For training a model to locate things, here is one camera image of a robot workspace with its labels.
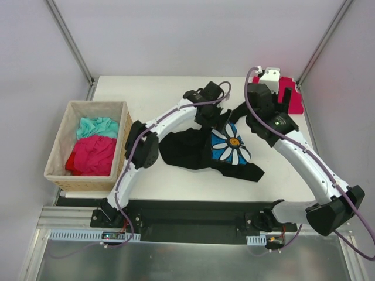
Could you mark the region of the folded red t-shirt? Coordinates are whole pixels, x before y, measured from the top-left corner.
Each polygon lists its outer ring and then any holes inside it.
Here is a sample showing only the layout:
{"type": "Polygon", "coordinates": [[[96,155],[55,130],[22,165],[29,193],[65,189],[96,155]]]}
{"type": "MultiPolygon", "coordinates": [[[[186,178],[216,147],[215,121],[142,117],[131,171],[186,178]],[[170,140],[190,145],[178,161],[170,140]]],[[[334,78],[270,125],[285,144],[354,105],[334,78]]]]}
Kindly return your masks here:
{"type": "Polygon", "coordinates": [[[279,92],[278,94],[275,94],[274,98],[276,99],[276,103],[279,107],[279,111],[282,111],[282,97],[284,94],[285,87],[292,88],[292,95],[291,95],[291,102],[289,105],[289,113],[288,114],[303,114],[304,113],[304,107],[302,105],[302,95],[298,92],[298,89],[296,87],[296,82],[289,77],[281,77],[279,79],[279,92]]]}

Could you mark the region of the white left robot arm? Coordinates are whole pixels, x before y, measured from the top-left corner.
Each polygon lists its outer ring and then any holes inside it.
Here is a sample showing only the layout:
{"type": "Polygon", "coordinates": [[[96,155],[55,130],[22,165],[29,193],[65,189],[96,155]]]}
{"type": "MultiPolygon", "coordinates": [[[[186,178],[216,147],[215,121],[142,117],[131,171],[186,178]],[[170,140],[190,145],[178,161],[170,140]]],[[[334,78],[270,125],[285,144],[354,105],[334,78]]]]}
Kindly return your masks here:
{"type": "Polygon", "coordinates": [[[180,124],[193,120],[203,128],[221,131],[230,114],[221,115],[220,103],[228,100],[231,84],[209,82],[205,88],[190,90],[166,113],[146,123],[135,121],[125,144],[125,160],[115,186],[100,206],[103,220],[110,227],[119,227],[124,220],[122,210],[140,172],[151,167],[159,156],[159,143],[180,124]]]}

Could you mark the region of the black flower print t-shirt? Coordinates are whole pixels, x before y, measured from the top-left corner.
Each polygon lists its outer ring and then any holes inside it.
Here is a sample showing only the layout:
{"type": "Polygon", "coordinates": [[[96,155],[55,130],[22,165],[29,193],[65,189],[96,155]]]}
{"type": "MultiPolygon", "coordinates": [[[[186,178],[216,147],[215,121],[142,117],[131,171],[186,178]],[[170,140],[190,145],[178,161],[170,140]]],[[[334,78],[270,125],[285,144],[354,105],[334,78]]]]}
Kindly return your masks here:
{"type": "Polygon", "coordinates": [[[251,153],[236,128],[238,120],[249,113],[246,104],[240,104],[232,110],[223,132],[189,128],[167,134],[159,143],[163,161],[190,170],[211,168],[226,177],[258,182],[264,171],[251,162],[251,153]]]}

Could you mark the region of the teal t-shirt in basket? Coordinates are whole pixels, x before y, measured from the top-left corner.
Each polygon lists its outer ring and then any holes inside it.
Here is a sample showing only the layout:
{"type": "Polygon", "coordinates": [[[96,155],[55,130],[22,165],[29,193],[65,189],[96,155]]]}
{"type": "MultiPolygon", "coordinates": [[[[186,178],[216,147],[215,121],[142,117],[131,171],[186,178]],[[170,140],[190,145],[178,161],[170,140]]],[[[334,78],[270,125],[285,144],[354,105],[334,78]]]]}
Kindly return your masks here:
{"type": "Polygon", "coordinates": [[[111,118],[81,118],[76,135],[77,140],[93,135],[118,138],[119,124],[111,118]]]}

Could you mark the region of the right aluminium frame post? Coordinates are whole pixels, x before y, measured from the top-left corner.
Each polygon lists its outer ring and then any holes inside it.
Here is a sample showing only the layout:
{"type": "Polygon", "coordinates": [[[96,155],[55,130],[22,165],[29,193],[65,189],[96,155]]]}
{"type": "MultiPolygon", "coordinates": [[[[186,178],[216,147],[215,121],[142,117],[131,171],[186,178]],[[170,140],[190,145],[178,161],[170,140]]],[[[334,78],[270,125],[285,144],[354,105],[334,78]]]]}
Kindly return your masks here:
{"type": "Polygon", "coordinates": [[[329,43],[330,39],[336,32],[337,28],[339,27],[340,23],[342,22],[343,18],[348,13],[349,9],[351,8],[354,0],[344,0],[340,4],[338,10],[336,11],[334,17],[328,24],[323,36],[321,37],[319,43],[315,47],[311,57],[309,58],[307,64],[305,65],[304,69],[302,70],[301,75],[298,77],[296,84],[297,87],[301,87],[304,81],[306,80],[308,74],[313,69],[314,65],[318,61],[318,58],[322,54],[323,50],[325,49],[326,45],[329,43]]]}

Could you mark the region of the aluminium front rail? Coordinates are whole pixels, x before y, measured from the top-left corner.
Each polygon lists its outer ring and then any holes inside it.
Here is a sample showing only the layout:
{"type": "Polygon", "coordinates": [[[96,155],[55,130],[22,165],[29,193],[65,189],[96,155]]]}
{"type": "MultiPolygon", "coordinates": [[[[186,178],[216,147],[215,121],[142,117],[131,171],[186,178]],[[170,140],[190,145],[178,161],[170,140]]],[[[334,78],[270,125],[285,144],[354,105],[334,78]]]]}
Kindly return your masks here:
{"type": "Polygon", "coordinates": [[[81,225],[92,228],[120,228],[128,216],[134,228],[156,225],[234,226],[241,232],[265,231],[266,227],[279,231],[282,225],[288,231],[296,230],[295,222],[266,222],[261,216],[269,213],[270,203],[260,202],[203,202],[203,201],[142,201],[131,200],[114,221],[104,218],[100,203],[96,207],[44,207],[39,225],[81,225]]]}

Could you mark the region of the red t-shirt in basket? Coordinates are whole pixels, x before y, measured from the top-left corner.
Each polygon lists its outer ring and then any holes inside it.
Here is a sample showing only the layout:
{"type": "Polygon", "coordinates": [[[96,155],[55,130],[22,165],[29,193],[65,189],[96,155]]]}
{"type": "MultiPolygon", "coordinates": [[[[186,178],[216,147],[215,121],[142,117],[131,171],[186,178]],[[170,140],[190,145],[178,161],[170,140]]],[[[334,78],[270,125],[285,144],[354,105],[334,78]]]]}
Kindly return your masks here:
{"type": "Polygon", "coordinates": [[[65,164],[73,176],[109,176],[117,140],[93,135],[76,142],[65,164]]]}

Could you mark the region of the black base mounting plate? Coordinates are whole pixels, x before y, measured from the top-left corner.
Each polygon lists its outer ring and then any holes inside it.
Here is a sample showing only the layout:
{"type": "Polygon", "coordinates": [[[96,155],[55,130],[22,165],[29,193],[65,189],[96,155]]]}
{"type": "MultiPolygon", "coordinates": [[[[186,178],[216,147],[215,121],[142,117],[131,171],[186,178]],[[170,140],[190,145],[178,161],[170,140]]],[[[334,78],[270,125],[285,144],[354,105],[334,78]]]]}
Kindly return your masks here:
{"type": "Polygon", "coordinates": [[[244,245],[260,232],[295,232],[296,224],[266,220],[271,204],[261,202],[130,200],[118,211],[101,200],[93,228],[122,228],[142,242],[244,245]]]}

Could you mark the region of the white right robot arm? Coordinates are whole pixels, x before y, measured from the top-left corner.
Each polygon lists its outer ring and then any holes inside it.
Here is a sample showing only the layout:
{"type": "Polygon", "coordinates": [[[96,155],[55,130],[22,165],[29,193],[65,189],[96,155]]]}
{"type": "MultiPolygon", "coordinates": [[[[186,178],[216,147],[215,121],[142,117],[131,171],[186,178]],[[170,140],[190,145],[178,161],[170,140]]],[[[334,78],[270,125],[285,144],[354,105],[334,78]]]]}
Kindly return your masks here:
{"type": "Polygon", "coordinates": [[[275,106],[268,84],[253,83],[251,68],[244,84],[244,98],[250,110],[246,118],[252,133],[265,140],[298,172],[315,199],[311,202],[277,200],[265,211],[264,225],[277,231],[284,223],[309,224],[328,236],[354,217],[364,199],[364,190],[350,186],[333,172],[310,147],[294,120],[275,106]]]}

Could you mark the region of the wicker laundry basket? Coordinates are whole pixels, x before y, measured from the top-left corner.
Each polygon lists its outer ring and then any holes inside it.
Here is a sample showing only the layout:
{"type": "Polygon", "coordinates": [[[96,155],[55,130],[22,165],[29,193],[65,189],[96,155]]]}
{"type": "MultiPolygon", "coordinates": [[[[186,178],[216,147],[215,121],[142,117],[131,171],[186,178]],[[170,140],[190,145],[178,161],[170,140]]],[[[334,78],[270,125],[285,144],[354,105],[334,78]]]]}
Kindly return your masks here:
{"type": "Polygon", "coordinates": [[[125,101],[69,101],[46,163],[44,177],[66,192],[109,192],[125,162],[125,143],[132,119],[125,101]],[[65,169],[81,118],[108,117],[118,122],[119,133],[109,176],[73,176],[65,169]]]}

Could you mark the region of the left aluminium frame post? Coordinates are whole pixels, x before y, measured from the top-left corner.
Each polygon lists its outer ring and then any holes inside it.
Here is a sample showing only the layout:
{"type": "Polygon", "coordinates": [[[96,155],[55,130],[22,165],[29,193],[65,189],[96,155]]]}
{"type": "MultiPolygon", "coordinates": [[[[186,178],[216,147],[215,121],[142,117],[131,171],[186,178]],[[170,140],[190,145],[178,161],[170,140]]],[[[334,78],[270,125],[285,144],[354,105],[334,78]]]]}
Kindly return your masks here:
{"type": "Polygon", "coordinates": [[[73,55],[73,58],[75,59],[79,69],[83,73],[83,76],[87,80],[87,82],[92,85],[94,83],[94,77],[91,74],[90,70],[88,69],[88,66],[86,62],[84,61],[84,58],[78,48],[78,45],[76,44],[68,25],[66,24],[62,13],[59,10],[59,7],[56,4],[56,1],[54,0],[45,0],[44,3],[46,4],[49,12],[52,15],[52,18],[54,19],[58,29],[60,30],[60,33],[64,39],[64,41],[67,44],[67,47],[69,48],[71,54],[73,55]]]}

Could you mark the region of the aluminium frame post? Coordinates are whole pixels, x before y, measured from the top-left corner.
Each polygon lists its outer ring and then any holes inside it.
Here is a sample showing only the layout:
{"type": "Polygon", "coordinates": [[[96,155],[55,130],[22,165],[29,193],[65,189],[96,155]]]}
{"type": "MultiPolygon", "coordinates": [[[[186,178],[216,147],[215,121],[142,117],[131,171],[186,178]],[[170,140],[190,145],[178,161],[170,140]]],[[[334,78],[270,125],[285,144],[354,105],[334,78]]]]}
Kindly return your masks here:
{"type": "Polygon", "coordinates": [[[343,18],[348,13],[349,9],[351,8],[354,0],[344,0],[340,4],[338,10],[336,11],[334,17],[328,24],[323,36],[321,37],[319,43],[315,47],[311,57],[309,58],[307,64],[305,65],[304,69],[302,70],[301,75],[298,77],[296,84],[297,87],[301,87],[304,81],[306,80],[308,74],[313,69],[314,65],[318,61],[318,58],[322,54],[323,50],[325,49],[326,45],[329,43],[330,39],[336,32],[337,28],[339,27],[340,23],[342,22],[343,18]]]}
{"type": "Polygon", "coordinates": [[[94,83],[94,77],[91,74],[90,70],[88,69],[88,66],[86,62],[84,61],[84,58],[78,48],[78,45],[76,44],[68,25],[66,24],[62,13],[59,10],[59,7],[56,4],[56,1],[54,0],[45,0],[44,3],[46,4],[49,12],[52,15],[52,18],[54,19],[58,29],[60,30],[60,33],[64,39],[64,41],[67,44],[67,47],[69,48],[71,54],[73,55],[73,58],[75,59],[79,69],[83,73],[83,76],[87,80],[87,82],[92,85],[94,83]]]}

